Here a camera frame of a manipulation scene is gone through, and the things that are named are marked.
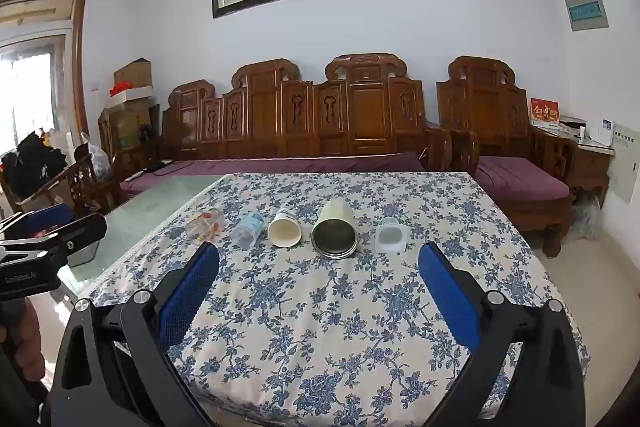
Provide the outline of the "person's left hand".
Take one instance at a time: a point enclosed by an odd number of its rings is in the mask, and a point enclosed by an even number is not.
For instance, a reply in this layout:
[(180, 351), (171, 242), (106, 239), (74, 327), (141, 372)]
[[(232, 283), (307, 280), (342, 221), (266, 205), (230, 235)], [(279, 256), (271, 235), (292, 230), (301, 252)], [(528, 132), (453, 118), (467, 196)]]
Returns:
[(41, 352), (41, 333), (37, 312), (29, 299), (18, 322), (15, 361), (28, 381), (41, 381), (46, 366)]

